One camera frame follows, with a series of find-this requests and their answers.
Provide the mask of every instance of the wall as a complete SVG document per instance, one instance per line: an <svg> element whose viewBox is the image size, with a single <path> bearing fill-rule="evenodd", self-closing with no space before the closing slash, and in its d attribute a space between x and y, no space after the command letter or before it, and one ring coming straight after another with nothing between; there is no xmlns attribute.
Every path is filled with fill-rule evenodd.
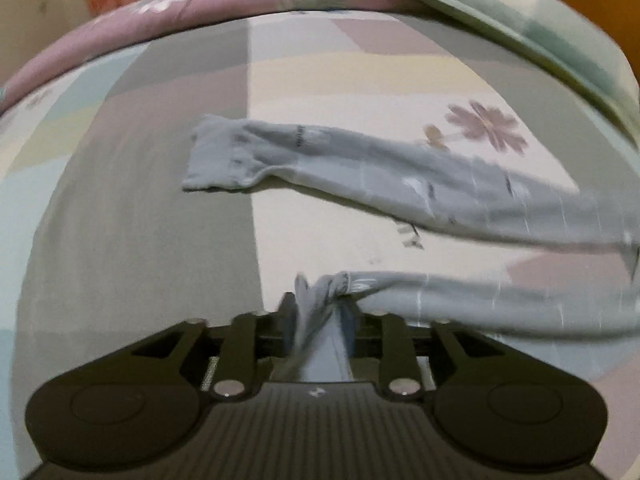
<svg viewBox="0 0 640 480"><path fill-rule="evenodd" d="M82 0L0 0L0 84L88 18Z"/></svg>

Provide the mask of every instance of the bed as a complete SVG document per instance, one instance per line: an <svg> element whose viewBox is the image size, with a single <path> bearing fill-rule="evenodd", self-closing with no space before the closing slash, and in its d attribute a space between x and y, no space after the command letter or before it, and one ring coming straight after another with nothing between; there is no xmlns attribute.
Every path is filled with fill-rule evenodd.
<svg viewBox="0 0 640 480"><path fill-rule="evenodd" d="M625 251L455 238L274 180L181 187L189 126L215 114L338 126L565 190L639 189L632 140L560 79L418 0L142 0L50 47L0 118L0 477L38 465L23 414L44 381L185 318L273 310L298 272L630 286ZM497 142L461 134L478 120ZM594 464L636 478L638 338L518 347L597 387Z"/></svg>

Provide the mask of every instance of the logo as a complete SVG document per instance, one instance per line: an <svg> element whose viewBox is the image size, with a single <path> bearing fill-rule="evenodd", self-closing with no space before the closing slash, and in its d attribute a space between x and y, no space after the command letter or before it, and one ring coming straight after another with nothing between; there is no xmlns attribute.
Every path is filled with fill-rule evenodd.
<svg viewBox="0 0 640 480"><path fill-rule="evenodd" d="M326 390L318 386L315 390L309 390L309 395L319 399L319 397L326 395Z"/></svg>

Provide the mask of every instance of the light blue fabric patch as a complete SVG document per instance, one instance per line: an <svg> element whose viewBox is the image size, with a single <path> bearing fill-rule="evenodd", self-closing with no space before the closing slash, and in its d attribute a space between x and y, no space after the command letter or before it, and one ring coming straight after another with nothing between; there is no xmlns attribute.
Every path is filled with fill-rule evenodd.
<svg viewBox="0 0 640 480"><path fill-rule="evenodd" d="M15 315L33 235L69 157L10 173L0 184L0 478L18 480L10 394Z"/></svg>
<svg viewBox="0 0 640 480"><path fill-rule="evenodd" d="M148 43L136 45L89 63L78 79L60 95L47 114L46 120L55 120L82 108L102 104L122 73L147 46Z"/></svg>

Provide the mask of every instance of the ribbed plastic surface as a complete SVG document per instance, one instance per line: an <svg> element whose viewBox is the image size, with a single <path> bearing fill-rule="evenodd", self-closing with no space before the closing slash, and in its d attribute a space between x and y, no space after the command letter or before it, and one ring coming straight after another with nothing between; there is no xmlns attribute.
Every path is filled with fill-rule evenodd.
<svg viewBox="0 0 640 480"><path fill-rule="evenodd" d="M580 466L548 475L501 472L445 443L422 410L370 383L267 383L219 404L198 433L155 463L113 473L47 464L33 480L602 480Z"/></svg>

